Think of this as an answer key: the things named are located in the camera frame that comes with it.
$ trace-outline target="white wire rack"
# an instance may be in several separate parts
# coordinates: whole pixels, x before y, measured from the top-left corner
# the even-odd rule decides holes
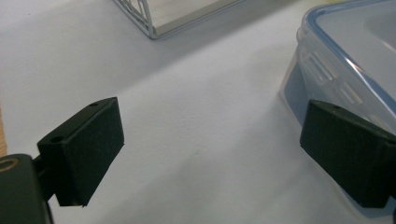
[[[114,0],[150,38],[157,39],[243,0]]]

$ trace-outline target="container lid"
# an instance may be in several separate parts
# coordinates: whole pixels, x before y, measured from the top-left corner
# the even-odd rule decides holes
[[[396,114],[396,1],[353,1],[314,9],[311,30]]]

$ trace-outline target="white table surface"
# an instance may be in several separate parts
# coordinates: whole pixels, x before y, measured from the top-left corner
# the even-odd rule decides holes
[[[278,96],[315,0],[247,0],[157,41],[111,0],[0,1],[8,153],[118,96],[125,146],[62,223],[390,223],[350,201],[299,147]]]

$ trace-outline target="plastic container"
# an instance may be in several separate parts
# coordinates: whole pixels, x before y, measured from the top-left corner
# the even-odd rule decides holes
[[[396,134],[396,1],[352,1],[308,11],[281,95],[300,124],[309,99]]]

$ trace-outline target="wire basket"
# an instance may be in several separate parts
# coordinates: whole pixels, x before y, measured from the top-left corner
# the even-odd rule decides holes
[[[151,39],[158,39],[243,0],[114,0]]]

